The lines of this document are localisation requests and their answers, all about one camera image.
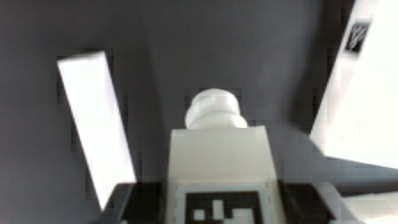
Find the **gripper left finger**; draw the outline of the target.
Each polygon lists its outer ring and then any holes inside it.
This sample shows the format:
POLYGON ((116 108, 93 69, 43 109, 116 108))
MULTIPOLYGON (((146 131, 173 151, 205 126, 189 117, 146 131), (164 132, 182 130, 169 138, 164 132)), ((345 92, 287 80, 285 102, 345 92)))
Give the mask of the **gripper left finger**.
POLYGON ((166 224, 166 197, 161 182, 116 185, 97 224, 166 224))

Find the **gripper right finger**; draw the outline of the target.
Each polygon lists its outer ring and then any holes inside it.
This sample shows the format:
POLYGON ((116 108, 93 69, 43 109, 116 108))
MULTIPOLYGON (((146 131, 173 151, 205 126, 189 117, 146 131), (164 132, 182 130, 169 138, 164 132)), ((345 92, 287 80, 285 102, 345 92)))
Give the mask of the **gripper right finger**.
POLYGON ((356 224, 335 185, 280 182, 288 224, 356 224))

